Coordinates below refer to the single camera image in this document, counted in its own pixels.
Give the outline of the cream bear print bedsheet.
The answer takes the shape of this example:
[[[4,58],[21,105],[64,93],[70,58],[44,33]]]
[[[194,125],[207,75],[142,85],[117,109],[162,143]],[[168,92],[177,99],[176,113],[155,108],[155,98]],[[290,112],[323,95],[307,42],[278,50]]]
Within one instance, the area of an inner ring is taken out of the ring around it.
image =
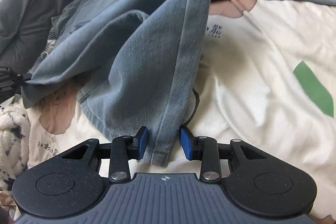
[[[335,8],[311,2],[235,0],[213,5],[196,79],[194,134],[241,138],[307,171],[317,217],[335,215],[335,117],[307,96],[314,76],[335,100]]]

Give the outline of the white fuzzy patterned blanket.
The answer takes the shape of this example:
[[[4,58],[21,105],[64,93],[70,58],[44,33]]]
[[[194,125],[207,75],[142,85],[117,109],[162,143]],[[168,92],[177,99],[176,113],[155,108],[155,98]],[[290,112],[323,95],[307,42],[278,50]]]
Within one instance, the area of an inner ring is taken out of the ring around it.
[[[27,169],[30,121],[18,103],[1,106],[1,191],[10,192],[14,180]]]

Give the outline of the light blue denim shorts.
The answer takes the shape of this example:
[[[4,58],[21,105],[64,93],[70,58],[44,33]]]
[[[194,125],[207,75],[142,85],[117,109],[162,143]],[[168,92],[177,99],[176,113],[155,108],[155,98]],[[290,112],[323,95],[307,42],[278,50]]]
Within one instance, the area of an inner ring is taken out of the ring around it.
[[[194,86],[210,1],[74,0],[57,22],[55,48],[22,89],[24,106],[89,73],[77,99],[90,122],[108,139],[148,127],[145,161],[165,165]]]

